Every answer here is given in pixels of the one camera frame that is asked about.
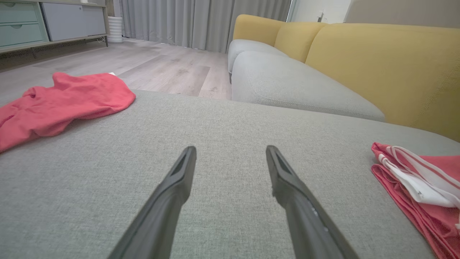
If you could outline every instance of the mint green drawer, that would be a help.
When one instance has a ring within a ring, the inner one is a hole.
[[[33,4],[0,2],[0,23],[36,22]]]
[[[42,40],[38,24],[0,26],[0,47]]]

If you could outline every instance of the red towel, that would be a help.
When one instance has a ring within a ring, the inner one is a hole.
[[[404,173],[433,184],[435,188],[452,193],[458,190],[460,181],[460,156],[417,156],[401,147],[374,143],[372,151],[381,163],[393,163]],[[419,232],[426,238],[440,259],[460,258],[459,209],[419,203],[408,189],[383,165],[373,165],[372,172],[399,208],[406,214]]]
[[[122,111],[136,95],[117,76],[53,75],[54,87],[35,86],[0,108],[0,153],[26,141],[61,133],[74,119]]]

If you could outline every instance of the gray sofa cushion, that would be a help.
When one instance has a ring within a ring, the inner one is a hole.
[[[259,41],[250,41],[250,40],[232,40],[229,46],[228,62],[229,62],[229,73],[232,73],[233,63],[235,62],[236,57],[243,51],[259,51],[264,53],[271,53],[274,55],[279,55],[287,57],[286,54],[281,52],[275,47],[272,47],[268,44],[259,42]]]
[[[106,259],[183,148],[195,145],[191,195],[171,258],[294,258],[271,195],[276,145],[361,258],[432,259],[370,171],[374,141],[420,155],[460,143],[392,124],[249,103],[135,91],[126,110],[72,123],[0,155],[3,258]]]
[[[385,121],[375,105],[321,72],[255,51],[245,51],[235,61],[232,100]]]

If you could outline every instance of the gray curtain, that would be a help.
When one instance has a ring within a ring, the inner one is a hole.
[[[291,0],[121,0],[124,36],[227,52],[236,17],[286,21]]]

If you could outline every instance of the floor board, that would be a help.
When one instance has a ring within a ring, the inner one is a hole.
[[[0,105],[33,86],[53,86],[52,74],[114,72],[131,89],[231,99],[227,54],[124,38],[0,59]]]

